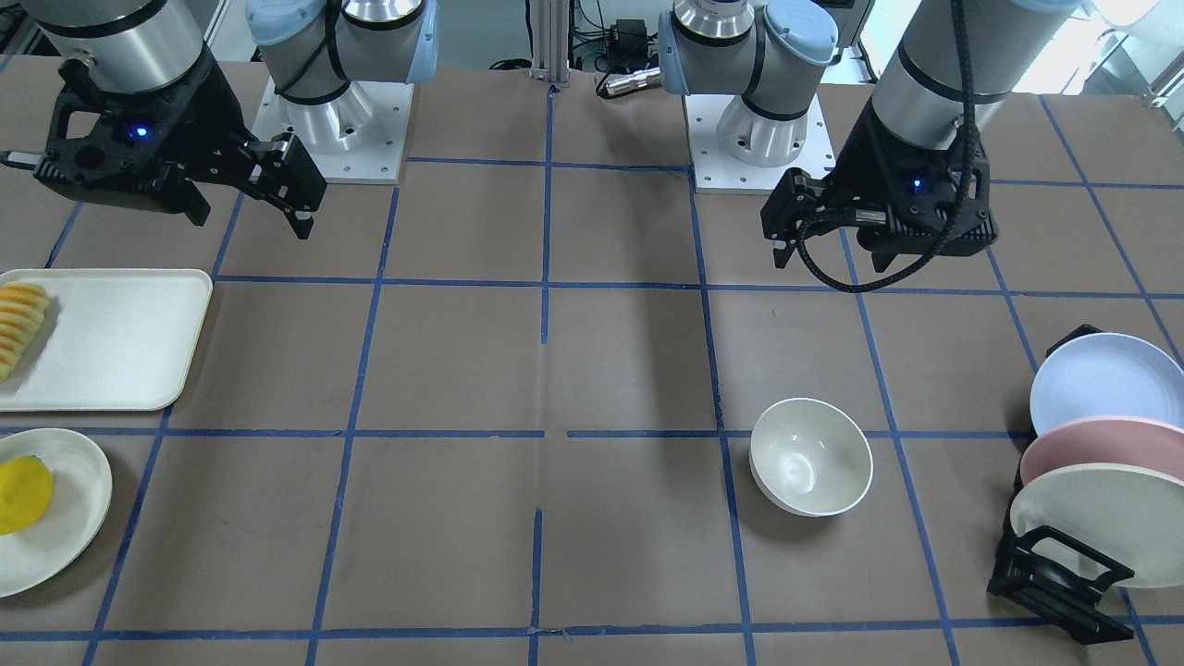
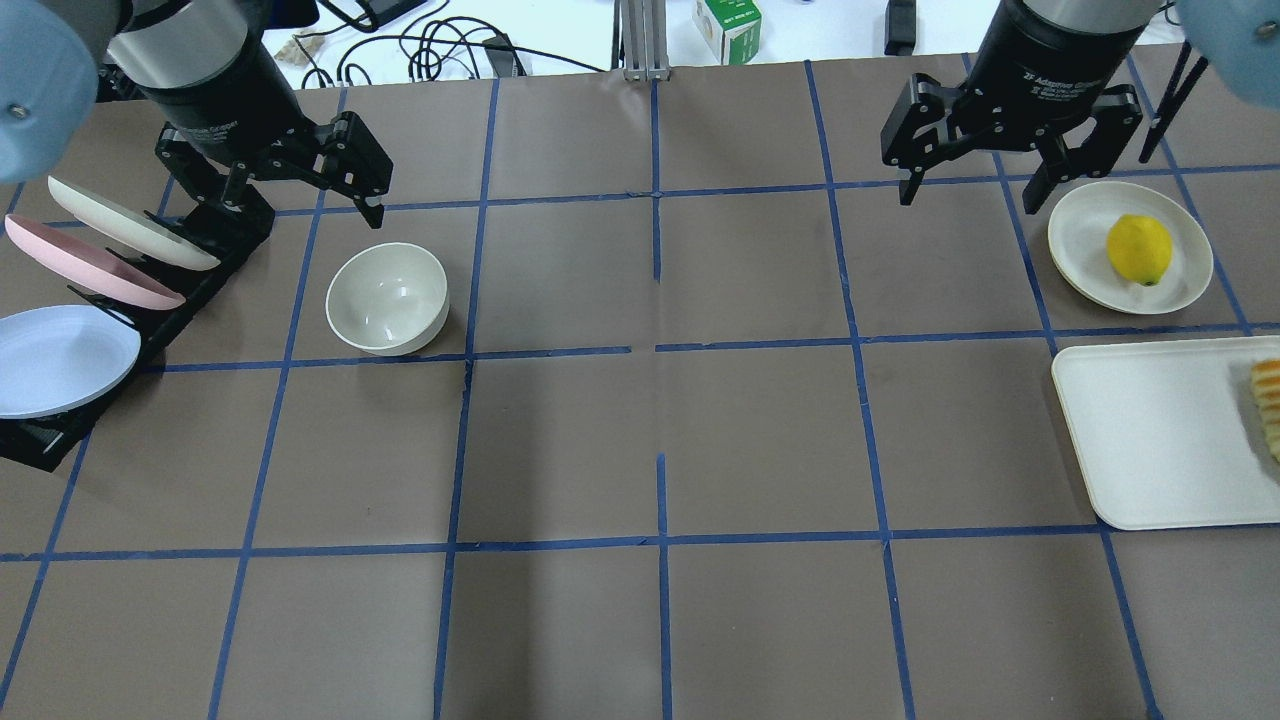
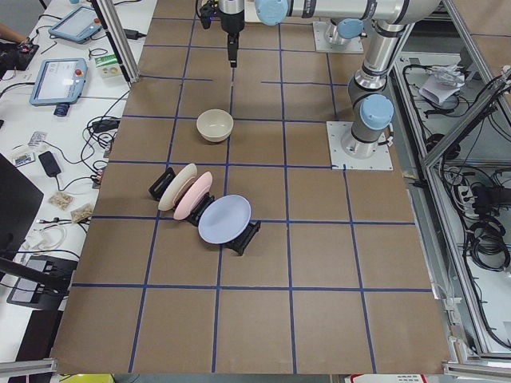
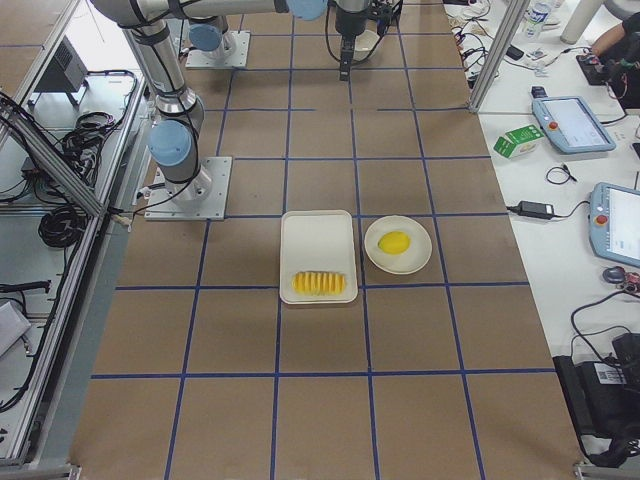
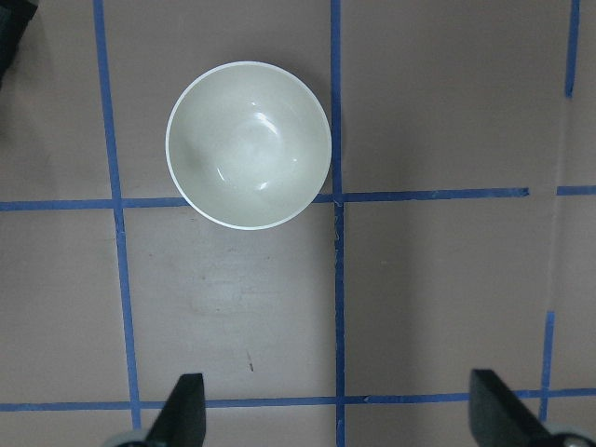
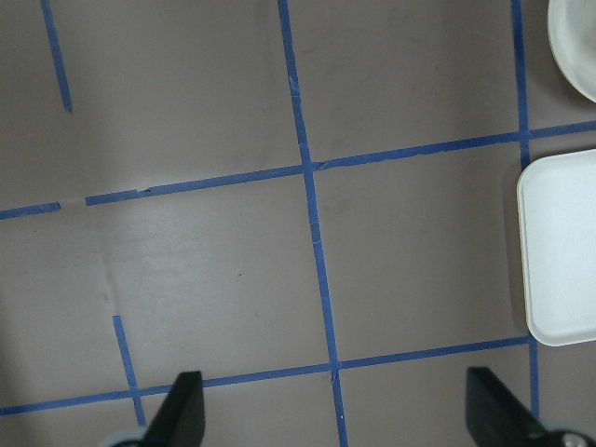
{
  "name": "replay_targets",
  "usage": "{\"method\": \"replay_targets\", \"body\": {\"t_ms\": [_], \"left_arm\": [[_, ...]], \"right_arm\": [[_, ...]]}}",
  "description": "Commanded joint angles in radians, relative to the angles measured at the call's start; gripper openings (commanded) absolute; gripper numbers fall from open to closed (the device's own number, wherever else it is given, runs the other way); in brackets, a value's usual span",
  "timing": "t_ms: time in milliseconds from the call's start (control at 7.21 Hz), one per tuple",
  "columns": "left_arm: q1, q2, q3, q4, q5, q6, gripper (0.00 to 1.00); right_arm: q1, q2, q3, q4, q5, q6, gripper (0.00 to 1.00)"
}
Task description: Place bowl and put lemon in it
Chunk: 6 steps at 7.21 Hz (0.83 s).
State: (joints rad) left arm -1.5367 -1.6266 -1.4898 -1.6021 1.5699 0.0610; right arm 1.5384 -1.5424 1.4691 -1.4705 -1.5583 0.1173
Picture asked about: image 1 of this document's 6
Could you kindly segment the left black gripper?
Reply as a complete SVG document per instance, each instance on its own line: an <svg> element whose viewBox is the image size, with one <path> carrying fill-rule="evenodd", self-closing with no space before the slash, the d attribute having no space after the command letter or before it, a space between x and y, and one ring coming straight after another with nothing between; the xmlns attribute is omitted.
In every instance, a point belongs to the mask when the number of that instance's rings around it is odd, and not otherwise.
<svg viewBox="0 0 1184 666"><path fill-rule="evenodd" d="M760 210L764 237L773 245L774 265L787 265L799 241L838 228L860 228L856 241L871 254L871 269L888 270L901 254L913 256L907 275L925 268L925 252L955 224L940 256L969 257L998 241L990 209L990 168L982 141L973 145L971 185L961 207L955 190L963 174L963 140L947 149L913 146L893 135L867 103L847 136L836 167L826 179L802 168L786 169ZM875 225L875 211L884 222Z"/></svg>

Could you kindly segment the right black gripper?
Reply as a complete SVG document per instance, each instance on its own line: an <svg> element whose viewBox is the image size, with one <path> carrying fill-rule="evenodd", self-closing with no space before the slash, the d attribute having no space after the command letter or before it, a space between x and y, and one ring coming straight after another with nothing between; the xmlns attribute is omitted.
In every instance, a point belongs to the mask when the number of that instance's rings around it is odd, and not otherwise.
<svg viewBox="0 0 1184 666"><path fill-rule="evenodd" d="M328 182L300 135L250 141L242 103L215 60L198 60L152 92L105 92L83 60L64 62L41 164L33 177L71 201L211 214L199 182L240 190L285 217L296 239L313 236Z"/></svg>

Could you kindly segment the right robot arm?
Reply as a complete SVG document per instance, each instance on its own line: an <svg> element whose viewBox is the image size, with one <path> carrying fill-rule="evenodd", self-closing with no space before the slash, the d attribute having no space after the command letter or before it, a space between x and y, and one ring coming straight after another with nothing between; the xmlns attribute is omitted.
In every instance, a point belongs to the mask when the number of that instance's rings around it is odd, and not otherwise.
<svg viewBox="0 0 1184 666"><path fill-rule="evenodd" d="M394 185L412 92L438 68L436 1L25 1L62 55L40 152L71 201L206 223L202 184L313 232L329 184Z"/></svg>

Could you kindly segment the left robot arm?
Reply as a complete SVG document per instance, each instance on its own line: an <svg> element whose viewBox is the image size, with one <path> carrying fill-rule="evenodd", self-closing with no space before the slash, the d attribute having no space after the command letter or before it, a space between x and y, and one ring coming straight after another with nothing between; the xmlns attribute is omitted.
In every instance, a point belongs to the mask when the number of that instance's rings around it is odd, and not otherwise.
<svg viewBox="0 0 1184 666"><path fill-rule="evenodd" d="M723 97L718 145L781 177L758 212L778 268L798 257L834 290L807 241L852 228L879 290L938 257L998 241L982 128L1018 87L1074 1L921 1L855 113L832 167L796 164L826 71L841 55L834 12L815 1L675 1L659 19L667 92Z"/></svg>

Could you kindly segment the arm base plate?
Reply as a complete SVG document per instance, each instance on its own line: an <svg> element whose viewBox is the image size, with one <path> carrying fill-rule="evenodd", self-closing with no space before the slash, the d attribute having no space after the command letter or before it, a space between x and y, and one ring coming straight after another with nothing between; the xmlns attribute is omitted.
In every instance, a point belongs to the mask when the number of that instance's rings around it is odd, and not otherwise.
<svg viewBox="0 0 1184 666"><path fill-rule="evenodd" d="M352 81L337 100L296 105L268 81L251 130L259 137L295 132L326 182L394 186L416 89L395 81Z"/></svg>
<svg viewBox="0 0 1184 666"><path fill-rule="evenodd" d="M759 117L735 94L690 94L684 111L699 193L768 194L791 167L821 179L836 165L817 97L790 121Z"/></svg>

